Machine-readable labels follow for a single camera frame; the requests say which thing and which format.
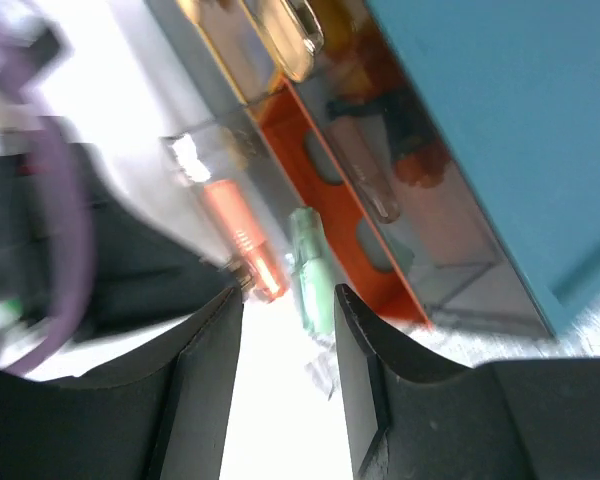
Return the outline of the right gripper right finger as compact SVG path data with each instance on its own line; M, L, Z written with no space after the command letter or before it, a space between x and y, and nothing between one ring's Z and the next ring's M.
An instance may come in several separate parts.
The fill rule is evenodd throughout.
M335 289L336 349L357 479L443 479L459 415L441 390L468 367L380 319L347 285Z

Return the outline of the pastel green highlighter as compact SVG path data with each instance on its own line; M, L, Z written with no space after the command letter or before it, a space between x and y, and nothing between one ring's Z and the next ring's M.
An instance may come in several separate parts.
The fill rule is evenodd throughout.
M289 225L304 328L330 336L335 329L335 277L320 215L311 207L297 208L289 217Z

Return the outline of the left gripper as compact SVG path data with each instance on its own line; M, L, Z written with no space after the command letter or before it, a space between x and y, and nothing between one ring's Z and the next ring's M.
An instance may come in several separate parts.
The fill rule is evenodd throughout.
M0 301L35 325L67 294L78 342L192 314L230 286L227 271L128 211L75 143L68 187L23 154L0 158Z

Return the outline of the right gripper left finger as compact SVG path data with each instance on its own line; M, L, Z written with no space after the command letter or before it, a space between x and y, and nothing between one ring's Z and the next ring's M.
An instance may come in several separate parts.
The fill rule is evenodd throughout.
M242 314L227 289L129 353L48 382L59 405L29 478L218 478Z

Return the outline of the pastel orange highlighter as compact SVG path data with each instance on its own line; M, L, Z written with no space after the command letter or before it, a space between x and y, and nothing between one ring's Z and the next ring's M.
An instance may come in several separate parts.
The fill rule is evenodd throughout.
M289 286L285 273L239 185L233 180L217 180L203 191L223 232L245 261L256 294L266 303L282 297Z

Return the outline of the teal drawer organizer box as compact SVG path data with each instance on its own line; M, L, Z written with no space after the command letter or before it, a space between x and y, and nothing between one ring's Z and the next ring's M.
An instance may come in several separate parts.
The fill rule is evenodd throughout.
M600 1L152 1L216 116L397 322L555 337L600 294Z

